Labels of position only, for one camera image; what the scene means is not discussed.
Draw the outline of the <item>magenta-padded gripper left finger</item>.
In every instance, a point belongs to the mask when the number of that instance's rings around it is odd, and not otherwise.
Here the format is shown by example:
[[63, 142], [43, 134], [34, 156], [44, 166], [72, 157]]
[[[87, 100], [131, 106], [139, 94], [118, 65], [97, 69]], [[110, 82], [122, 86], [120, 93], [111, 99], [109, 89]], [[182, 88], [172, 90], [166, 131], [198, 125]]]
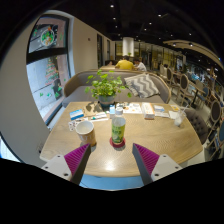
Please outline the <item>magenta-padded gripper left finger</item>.
[[91, 154], [91, 146], [85, 144], [66, 155], [57, 154], [42, 169], [79, 185]]

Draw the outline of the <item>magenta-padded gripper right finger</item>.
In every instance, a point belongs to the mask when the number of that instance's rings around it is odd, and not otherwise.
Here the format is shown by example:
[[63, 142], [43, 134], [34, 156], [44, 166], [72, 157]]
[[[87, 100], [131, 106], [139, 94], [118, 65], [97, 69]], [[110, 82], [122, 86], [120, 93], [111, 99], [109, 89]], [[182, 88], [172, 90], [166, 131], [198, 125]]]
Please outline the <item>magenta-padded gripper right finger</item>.
[[167, 154], [158, 155], [136, 143], [133, 144], [132, 153], [144, 185], [150, 184], [182, 169], [182, 167]]

